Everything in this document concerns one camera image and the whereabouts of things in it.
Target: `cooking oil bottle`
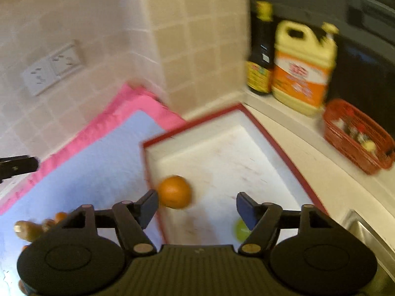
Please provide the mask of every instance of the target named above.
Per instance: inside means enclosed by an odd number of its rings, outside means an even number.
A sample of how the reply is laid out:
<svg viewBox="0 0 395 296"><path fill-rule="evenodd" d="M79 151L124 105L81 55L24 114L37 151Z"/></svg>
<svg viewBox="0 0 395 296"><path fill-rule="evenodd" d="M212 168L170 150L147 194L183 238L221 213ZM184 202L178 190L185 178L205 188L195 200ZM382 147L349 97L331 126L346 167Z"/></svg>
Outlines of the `cooking oil bottle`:
<svg viewBox="0 0 395 296"><path fill-rule="evenodd" d="M247 85L259 95L271 91L274 67L273 7L269 2L257 2L257 18L259 19L256 43L252 46L247 61Z"/></svg>
<svg viewBox="0 0 395 296"><path fill-rule="evenodd" d="M313 115L323 104L327 85L336 66L338 29L324 23L327 33L318 41L306 25L282 21L277 26L273 95L285 105Z"/></svg>

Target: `red plastic basket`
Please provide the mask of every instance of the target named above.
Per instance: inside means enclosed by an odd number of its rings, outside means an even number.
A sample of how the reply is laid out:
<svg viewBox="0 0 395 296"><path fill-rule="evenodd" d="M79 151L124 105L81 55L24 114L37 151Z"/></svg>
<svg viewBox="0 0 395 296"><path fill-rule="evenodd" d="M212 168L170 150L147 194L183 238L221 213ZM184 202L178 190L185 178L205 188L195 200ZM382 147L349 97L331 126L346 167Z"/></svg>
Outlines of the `red plastic basket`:
<svg viewBox="0 0 395 296"><path fill-rule="evenodd" d="M377 146L375 155L366 151L334 124L339 119L346 121L347 110L350 109L354 112L353 123L364 125L365 133L375 142ZM395 161L394 139L362 111L342 99L334 99L327 104L323 119L325 121L325 139L368 175L373 175L380 169L392 167Z"/></svg>

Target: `white tray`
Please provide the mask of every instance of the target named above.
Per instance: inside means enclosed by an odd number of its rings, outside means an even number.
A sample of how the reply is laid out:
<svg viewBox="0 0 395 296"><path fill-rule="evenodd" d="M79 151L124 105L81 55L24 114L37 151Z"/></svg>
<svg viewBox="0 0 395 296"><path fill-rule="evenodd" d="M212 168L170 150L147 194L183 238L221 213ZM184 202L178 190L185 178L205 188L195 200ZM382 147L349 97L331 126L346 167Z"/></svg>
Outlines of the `white tray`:
<svg viewBox="0 0 395 296"><path fill-rule="evenodd" d="M167 243L240 245L234 224L236 196L286 210L314 203L324 208L283 150L243 105L236 105L143 144L147 181L156 188L170 175L185 177L194 191L183 210L159 209ZM297 230L282 230L279 241Z"/></svg>

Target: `blue mat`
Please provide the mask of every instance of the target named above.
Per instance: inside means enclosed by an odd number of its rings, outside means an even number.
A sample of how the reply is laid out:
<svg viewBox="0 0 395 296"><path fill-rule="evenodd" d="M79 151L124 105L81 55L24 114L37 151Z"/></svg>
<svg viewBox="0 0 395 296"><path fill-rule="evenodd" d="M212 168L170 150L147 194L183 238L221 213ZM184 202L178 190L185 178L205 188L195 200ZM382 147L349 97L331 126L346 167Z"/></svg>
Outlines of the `blue mat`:
<svg viewBox="0 0 395 296"><path fill-rule="evenodd" d="M30 192L0 216L0 295L22 295L18 288L17 259L26 241L13 225L18 220L41 222L59 211L72 211L82 204L108 209L119 201L136 201L147 192L140 142L163 129L142 111L94 142L46 176ZM157 248L162 239L155 219L146 234ZM114 230L99 234L116 240Z"/></svg>

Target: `white outlet plate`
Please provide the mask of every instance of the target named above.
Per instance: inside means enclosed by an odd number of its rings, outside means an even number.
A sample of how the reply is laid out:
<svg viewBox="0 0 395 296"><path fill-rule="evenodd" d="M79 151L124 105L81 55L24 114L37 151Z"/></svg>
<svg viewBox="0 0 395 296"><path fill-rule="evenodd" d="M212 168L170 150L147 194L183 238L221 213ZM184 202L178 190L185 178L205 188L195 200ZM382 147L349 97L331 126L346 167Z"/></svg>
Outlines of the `white outlet plate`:
<svg viewBox="0 0 395 296"><path fill-rule="evenodd" d="M52 70L48 58L43 58L28 67L22 73L22 77L25 85L33 96L39 95L46 88L59 80Z"/></svg>
<svg viewBox="0 0 395 296"><path fill-rule="evenodd" d="M64 78L82 67L75 44L68 44L49 56L49 62L60 78Z"/></svg>

